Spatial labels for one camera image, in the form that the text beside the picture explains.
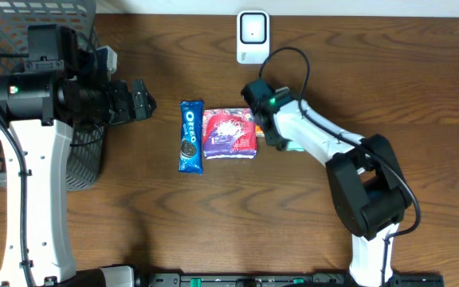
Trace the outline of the blue Oreo cookie pack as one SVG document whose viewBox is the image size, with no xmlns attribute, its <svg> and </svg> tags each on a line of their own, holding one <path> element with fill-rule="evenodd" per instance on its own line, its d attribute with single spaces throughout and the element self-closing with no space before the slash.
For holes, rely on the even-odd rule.
<svg viewBox="0 0 459 287">
<path fill-rule="evenodd" d="M 178 171 L 202 174 L 202 100 L 183 101 L 180 104 L 182 129 Z"/>
</svg>

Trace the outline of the teal wet wipes packet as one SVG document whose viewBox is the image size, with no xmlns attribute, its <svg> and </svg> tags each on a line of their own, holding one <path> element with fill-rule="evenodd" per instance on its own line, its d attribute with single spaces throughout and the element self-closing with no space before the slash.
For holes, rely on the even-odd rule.
<svg viewBox="0 0 459 287">
<path fill-rule="evenodd" d="M 304 151 L 304 149 L 299 144 L 294 143 L 294 142 L 288 142 L 286 146 L 286 150 L 287 151 L 299 151 L 299 152 Z"/>
</svg>

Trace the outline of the orange pocket tissue pack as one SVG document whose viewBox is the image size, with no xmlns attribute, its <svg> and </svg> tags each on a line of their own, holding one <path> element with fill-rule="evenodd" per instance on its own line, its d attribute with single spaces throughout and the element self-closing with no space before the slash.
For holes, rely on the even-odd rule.
<svg viewBox="0 0 459 287">
<path fill-rule="evenodd" d="M 259 125 L 255 126 L 255 133 L 256 133 L 256 137 L 264 137 L 265 136 L 264 132 L 262 131 L 262 129 L 261 129 L 261 127 Z"/>
</svg>

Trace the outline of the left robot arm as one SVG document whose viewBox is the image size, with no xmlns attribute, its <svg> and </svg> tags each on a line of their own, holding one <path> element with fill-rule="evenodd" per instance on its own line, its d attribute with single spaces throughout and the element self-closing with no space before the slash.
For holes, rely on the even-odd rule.
<svg viewBox="0 0 459 287">
<path fill-rule="evenodd" d="M 141 286 L 131 265 L 77 268 L 67 220 L 67 162 L 74 132 L 146 120 L 155 99 L 141 80 L 111 81 L 109 48 L 81 49 L 66 26 L 28 29 L 21 71 L 0 76 L 6 160 L 6 250 L 1 286 Z"/>
</svg>

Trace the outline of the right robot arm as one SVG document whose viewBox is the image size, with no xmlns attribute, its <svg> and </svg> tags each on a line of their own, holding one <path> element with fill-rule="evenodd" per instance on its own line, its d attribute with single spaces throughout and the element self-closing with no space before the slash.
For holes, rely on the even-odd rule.
<svg viewBox="0 0 459 287">
<path fill-rule="evenodd" d="M 360 286 L 384 286 L 393 276 L 393 239 L 404 233 L 399 224 L 409 206 L 418 206 L 390 142 L 349 132 L 288 88 L 275 90 L 262 79 L 241 95 L 269 146 L 282 151 L 298 144 L 324 166 L 335 212 L 352 234 L 351 278 Z"/>
</svg>

